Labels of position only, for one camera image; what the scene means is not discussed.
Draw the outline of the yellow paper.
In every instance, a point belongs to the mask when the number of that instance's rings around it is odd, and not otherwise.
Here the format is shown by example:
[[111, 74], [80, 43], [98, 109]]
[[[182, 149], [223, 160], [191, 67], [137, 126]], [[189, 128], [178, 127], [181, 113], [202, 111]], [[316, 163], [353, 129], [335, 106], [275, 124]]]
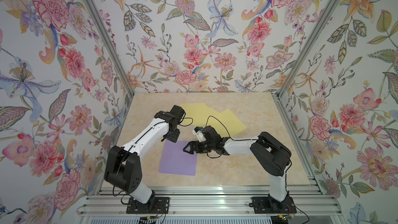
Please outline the yellow paper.
[[204, 127], [209, 116], [216, 116], [218, 112], [205, 103], [181, 103], [179, 106], [186, 112], [187, 117], [193, 118], [193, 124]]
[[208, 117], [207, 126], [209, 125], [221, 137], [235, 137], [247, 128], [230, 110]]

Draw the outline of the purple paper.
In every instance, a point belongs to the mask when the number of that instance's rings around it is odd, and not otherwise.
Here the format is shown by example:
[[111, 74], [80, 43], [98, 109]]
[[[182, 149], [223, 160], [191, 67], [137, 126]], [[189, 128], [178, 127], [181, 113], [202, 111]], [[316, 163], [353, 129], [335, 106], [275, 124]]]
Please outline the purple paper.
[[183, 149], [189, 142], [166, 141], [163, 147], [159, 165], [159, 173], [195, 176], [197, 168], [197, 154], [184, 152]]

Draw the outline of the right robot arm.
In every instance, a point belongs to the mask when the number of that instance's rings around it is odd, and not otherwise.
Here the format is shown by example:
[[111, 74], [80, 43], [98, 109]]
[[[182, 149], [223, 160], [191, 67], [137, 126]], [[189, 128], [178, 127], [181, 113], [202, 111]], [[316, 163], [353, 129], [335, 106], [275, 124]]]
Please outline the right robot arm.
[[291, 206], [293, 200], [287, 190], [287, 172], [292, 165], [291, 151], [268, 132], [261, 132], [254, 138], [234, 139], [222, 137], [217, 131], [207, 126], [196, 127], [193, 134], [197, 141], [190, 141], [183, 151], [188, 154], [209, 154], [219, 156], [253, 155], [261, 167], [269, 174], [270, 206], [282, 208]]

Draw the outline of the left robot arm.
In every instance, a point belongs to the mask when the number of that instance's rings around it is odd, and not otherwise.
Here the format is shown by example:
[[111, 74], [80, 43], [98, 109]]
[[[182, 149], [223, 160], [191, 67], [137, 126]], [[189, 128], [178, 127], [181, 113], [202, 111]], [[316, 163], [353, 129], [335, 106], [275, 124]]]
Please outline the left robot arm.
[[141, 161], [159, 140], [176, 142], [180, 130], [178, 125], [186, 113], [180, 106], [171, 111], [159, 111], [151, 123], [124, 146], [113, 146], [108, 154], [104, 181], [133, 198], [136, 203], [151, 208], [155, 203], [155, 193], [143, 182]]

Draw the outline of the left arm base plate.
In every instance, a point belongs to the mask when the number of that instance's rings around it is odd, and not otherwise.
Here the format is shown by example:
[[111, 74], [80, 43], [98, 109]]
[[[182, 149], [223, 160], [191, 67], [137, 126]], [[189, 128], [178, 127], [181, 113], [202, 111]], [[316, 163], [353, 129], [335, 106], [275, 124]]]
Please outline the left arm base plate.
[[170, 207], [169, 197], [154, 197], [147, 203], [140, 203], [134, 198], [130, 198], [127, 204], [127, 214], [168, 214]]

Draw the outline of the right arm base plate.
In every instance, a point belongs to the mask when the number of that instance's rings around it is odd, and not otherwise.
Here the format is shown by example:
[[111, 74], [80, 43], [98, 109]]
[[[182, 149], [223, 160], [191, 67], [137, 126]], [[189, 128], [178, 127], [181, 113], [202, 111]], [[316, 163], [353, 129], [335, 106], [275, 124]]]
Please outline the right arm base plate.
[[287, 196], [282, 202], [272, 197], [252, 197], [250, 207], [254, 209], [256, 214], [296, 214], [297, 209], [293, 199]]

